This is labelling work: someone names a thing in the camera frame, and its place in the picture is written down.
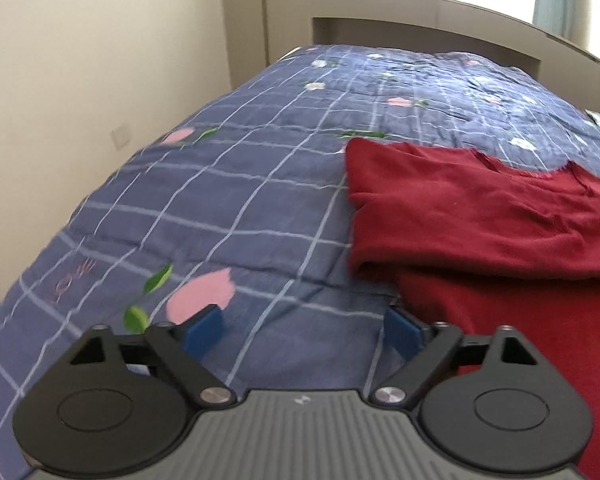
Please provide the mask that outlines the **white wall socket plate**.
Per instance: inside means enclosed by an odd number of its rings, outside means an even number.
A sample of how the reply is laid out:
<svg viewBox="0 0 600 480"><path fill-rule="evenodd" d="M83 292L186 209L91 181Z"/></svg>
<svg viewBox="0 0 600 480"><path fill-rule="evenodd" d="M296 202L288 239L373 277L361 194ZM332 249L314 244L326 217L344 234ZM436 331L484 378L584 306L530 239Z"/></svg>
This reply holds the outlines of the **white wall socket plate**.
<svg viewBox="0 0 600 480"><path fill-rule="evenodd" d="M132 140L132 130L127 124L122 124L110 132L112 143L117 151L125 148Z"/></svg>

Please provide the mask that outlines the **beige tall cabinet left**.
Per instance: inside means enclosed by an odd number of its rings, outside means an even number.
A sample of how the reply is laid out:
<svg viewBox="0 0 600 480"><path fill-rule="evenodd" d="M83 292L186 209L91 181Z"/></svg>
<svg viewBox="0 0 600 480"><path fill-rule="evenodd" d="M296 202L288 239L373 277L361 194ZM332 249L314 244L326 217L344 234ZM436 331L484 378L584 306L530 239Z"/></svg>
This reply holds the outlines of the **beige tall cabinet left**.
<svg viewBox="0 0 600 480"><path fill-rule="evenodd" d="M223 0L230 82L238 87L313 44L310 0Z"/></svg>

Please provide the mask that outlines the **blue plaid floral quilt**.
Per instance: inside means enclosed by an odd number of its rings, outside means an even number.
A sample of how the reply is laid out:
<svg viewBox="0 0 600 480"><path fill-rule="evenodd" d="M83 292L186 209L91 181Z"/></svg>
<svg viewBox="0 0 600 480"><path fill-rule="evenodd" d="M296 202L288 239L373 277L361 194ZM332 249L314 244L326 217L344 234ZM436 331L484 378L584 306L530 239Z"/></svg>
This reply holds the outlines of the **blue plaid floral quilt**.
<svg viewBox="0 0 600 480"><path fill-rule="evenodd" d="M146 146L91 192L0 303L0 479L29 468L17 404L84 330L166 318L194 278L233 298L204 362L242 390L368 390L400 356L392 289L348 273L354 136L476 148L523 170L600 177L600 127L522 70L482 56L351 46L286 54Z"/></svg>

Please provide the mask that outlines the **beige bed headboard shelf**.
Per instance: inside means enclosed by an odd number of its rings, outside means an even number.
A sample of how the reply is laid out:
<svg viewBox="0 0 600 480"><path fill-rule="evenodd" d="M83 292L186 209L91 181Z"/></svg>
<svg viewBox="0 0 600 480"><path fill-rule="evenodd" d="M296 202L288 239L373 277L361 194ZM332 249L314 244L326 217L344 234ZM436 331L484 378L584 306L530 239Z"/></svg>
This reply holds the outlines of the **beige bed headboard shelf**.
<svg viewBox="0 0 600 480"><path fill-rule="evenodd" d="M311 0L314 40L426 53L477 53L538 78L552 63L600 58L518 18L453 0Z"/></svg>

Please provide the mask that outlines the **dark red knit sweater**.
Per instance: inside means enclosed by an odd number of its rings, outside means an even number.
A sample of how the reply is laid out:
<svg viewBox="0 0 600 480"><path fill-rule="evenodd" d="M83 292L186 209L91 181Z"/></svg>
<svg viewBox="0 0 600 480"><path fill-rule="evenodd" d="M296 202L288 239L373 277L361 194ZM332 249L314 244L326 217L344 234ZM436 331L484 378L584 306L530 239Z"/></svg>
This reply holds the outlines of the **dark red knit sweater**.
<svg viewBox="0 0 600 480"><path fill-rule="evenodd" d="M344 160L352 274L396 286L422 321L520 330L592 408L581 466L600 479L600 178L364 138Z"/></svg>

